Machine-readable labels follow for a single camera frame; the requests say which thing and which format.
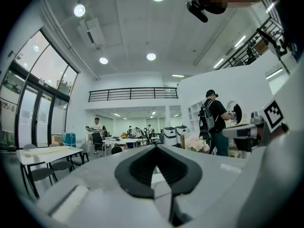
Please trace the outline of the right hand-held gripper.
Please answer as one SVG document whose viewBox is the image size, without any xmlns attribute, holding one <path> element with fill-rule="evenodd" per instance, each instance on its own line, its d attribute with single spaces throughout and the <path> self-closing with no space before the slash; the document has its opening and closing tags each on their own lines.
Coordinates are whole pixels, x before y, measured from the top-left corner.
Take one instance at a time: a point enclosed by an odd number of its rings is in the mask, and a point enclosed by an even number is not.
<svg viewBox="0 0 304 228">
<path fill-rule="evenodd" d="M 273 100 L 260 111 L 253 111 L 250 123 L 237 125 L 222 130 L 223 135 L 233 139 L 240 151 L 252 151 L 257 146 L 256 137 L 279 137 L 289 131 L 277 102 Z"/>
</svg>

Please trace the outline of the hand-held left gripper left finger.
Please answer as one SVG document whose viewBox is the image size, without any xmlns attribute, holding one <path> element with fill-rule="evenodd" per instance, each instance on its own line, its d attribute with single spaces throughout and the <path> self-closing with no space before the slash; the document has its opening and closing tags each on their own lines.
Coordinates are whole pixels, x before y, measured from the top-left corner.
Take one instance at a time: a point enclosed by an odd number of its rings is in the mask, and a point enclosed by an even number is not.
<svg viewBox="0 0 304 228">
<path fill-rule="evenodd" d="M 47 228 L 169 228 L 154 198 L 129 194 L 115 177 L 124 160 L 155 147 L 95 159 L 77 168 L 38 200 L 38 219 Z"/>
</svg>

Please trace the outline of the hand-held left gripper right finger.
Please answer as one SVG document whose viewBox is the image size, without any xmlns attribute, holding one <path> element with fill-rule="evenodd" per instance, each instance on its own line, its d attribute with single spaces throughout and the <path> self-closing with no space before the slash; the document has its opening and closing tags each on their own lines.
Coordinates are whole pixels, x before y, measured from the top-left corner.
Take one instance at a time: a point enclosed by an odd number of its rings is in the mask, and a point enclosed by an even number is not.
<svg viewBox="0 0 304 228">
<path fill-rule="evenodd" d="M 195 153 L 172 146 L 158 145 L 158 150 L 170 158 L 168 162 L 182 162 L 183 188 L 189 193 L 172 196 L 160 205 L 167 208 L 157 217 L 158 226 L 236 226 L 247 195 L 241 189 L 239 175 L 244 172 L 246 159 Z"/>
</svg>

